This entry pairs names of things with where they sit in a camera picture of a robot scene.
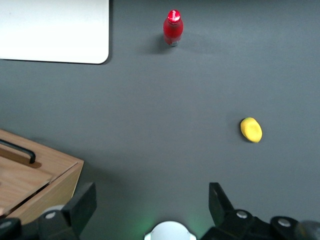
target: yellow sponge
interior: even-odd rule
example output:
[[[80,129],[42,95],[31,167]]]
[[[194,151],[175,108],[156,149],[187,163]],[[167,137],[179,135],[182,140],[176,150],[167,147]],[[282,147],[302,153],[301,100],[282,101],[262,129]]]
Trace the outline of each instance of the yellow sponge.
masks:
[[[249,141],[258,143],[262,138],[262,129],[252,117],[247,117],[240,124],[241,132]]]

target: gray tabletop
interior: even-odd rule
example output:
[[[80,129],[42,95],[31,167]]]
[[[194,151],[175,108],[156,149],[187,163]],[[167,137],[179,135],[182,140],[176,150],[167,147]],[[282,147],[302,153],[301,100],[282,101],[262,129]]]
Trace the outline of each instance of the gray tabletop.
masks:
[[[200,239],[210,182],[263,221],[320,220],[320,1],[114,0],[110,17],[105,64],[0,60],[0,127],[83,159],[79,186],[96,183],[81,239],[142,240],[166,220]]]

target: red bottle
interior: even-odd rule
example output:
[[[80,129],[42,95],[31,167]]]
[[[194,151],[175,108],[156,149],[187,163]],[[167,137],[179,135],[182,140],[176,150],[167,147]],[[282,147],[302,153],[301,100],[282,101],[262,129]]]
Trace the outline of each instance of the red bottle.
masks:
[[[178,10],[171,10],[163,23],[164,40],[171,47],[176,46],[184,31],[184,23]]]

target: white board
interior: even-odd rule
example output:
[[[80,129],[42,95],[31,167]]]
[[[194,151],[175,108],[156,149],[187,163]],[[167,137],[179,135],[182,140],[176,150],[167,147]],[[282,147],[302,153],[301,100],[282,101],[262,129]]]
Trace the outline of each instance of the white board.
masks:
[[[109,0],[0,0],[0,58],[101,64]]]

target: wooden box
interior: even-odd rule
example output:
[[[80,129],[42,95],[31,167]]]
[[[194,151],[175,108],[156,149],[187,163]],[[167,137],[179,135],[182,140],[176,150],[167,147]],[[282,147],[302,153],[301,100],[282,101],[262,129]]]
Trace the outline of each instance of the wooden box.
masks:
[[[0,140],[0,218],[26,224],[71,199],[82,160],[1,129]]]

